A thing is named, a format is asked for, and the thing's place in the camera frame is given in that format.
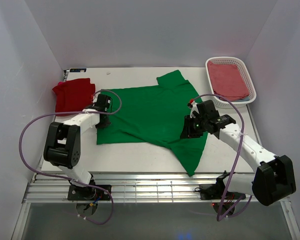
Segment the green t shirt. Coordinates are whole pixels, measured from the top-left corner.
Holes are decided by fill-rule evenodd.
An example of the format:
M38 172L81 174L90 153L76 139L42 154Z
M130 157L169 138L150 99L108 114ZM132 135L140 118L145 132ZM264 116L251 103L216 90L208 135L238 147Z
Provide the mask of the green t shirt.
M110 89L117 113L110 115L110 126L97 130L96 143L150 143L175 155L189 176L195 174L207 134L181 139L187 104L198 96L193 85L179 70L157 77L157 85Z

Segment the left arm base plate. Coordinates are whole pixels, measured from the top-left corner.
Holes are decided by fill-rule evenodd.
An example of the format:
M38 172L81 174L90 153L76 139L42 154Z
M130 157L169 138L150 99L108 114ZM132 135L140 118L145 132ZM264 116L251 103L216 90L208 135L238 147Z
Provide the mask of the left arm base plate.
M109 201L110 196L105 190L100 190L91 187L79 187L70 185L68 189L68 201L94 201L100 199L101 201Z

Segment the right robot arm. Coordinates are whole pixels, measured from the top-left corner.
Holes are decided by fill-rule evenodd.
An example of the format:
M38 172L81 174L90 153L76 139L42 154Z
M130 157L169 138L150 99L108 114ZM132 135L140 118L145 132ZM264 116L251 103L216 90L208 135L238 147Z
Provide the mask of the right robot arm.
M278 156L243 134L231 116L219 114L212 100L200 103L191 100L188 107L191 112L184 118L180 137L193 139L205 133L214 135L237 151L254 173L254 176L231 175L225 171L214 184L200 185L202 199L227 199L232 194L251 195L262 205L269 206L296 192L293 163L288 156Z

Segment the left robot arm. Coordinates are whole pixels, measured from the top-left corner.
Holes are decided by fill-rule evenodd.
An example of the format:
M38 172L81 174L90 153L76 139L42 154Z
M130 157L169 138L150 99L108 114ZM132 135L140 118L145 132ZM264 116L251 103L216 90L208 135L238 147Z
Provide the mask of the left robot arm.
M112 98L99 94L97 100L85 109L88 113L80 113L64 122L53 122L48 128L43 151L45 161L62 170L70 183L79 187L78 193L90 200L96 195L96 187L91 183L92 174L80 163L81 135L91 128L103 129L111 122L106 114L111 109Z

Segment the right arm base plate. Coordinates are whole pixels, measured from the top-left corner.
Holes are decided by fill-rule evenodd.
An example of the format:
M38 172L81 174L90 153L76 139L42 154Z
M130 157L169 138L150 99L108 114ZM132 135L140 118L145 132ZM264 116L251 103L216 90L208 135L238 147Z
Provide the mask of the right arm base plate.
M218 187L217 184L200 184L199 187L194 189L195 193L199 193L201 200L220 200L222 198L224 190ZM244 200L246 196L239 192L227 192L225 195L225 201L238 200L240 197Z

